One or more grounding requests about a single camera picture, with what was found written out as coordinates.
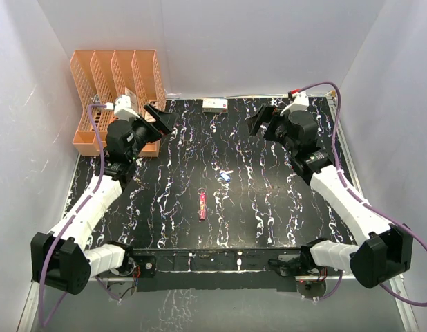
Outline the key with blue tag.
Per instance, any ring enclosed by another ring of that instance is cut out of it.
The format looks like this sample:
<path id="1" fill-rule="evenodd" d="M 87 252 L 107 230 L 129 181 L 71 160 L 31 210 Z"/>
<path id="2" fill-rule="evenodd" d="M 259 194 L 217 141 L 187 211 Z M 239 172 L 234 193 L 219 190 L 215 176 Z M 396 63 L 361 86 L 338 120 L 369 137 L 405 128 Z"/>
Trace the key with blue tag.
<path id="1" fill-rule="evenodd" d="M 220 170 L 219 175 L 221 179 L 223 179 L 225 182 L 231 181 L 231 174 L 233 173 L 233 170 Z"/>

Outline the pink strap keyring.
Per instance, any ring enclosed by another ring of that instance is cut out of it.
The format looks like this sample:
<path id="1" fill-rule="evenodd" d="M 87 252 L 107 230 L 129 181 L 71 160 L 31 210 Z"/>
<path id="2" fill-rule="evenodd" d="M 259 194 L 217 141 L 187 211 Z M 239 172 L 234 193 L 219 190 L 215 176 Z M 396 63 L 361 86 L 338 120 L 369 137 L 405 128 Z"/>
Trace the pink strap keyring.
<path id="1" fill-rule="evenodd" d="M 199 220 L 204 221 L 207 218 L 207 196 L 206 189 L 199 188 Z"/>

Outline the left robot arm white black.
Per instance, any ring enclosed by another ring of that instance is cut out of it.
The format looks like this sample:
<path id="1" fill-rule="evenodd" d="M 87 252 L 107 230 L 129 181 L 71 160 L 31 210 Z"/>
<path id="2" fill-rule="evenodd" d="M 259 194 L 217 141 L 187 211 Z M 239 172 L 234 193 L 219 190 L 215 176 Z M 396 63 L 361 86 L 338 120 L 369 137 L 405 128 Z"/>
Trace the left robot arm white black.
<path id="1" fill-rule="evenodd" d="M 103 138 L 97 135 L 100 171 L 92 177 L 76 204 L 49 232 L 38 232 L 30 243 L 32 278 L 41 288 L 50 286 L 77 295 L 91 277 L 114 270 L 127 276 L 135 268 L 130 245 L 110 241 L 88 250 L 94 228 L 133 179 L 137 159 L 147 144 L 173 131 L 178 118 L 146 104 L 154 122 L 132 111 L 121 111 Z"/>

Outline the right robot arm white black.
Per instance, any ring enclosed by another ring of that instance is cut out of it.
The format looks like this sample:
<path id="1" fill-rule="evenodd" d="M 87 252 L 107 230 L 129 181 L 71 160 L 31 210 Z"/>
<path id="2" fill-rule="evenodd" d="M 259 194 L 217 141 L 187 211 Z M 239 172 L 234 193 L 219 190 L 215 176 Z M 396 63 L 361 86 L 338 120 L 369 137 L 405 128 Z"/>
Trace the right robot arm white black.
<path id="1" fill-rule="evenodd" d="M 364 207 L 363 199 L 353 197 L 357 191 L 319 142 L 319 126 L 313 113 L 263 105 L 245 122 L 252 136 L 267 124 L 264 138 L 287 150 L 296 175 L 331 205 L 356 241 L 347 245 L 317 239 L 301 246 L 296 262 L 306 273 L 314 275 L 324 267 L 335 268 L 352 273 L 362 286 L 373 288 L 410 268 L 412 237 Z"/>

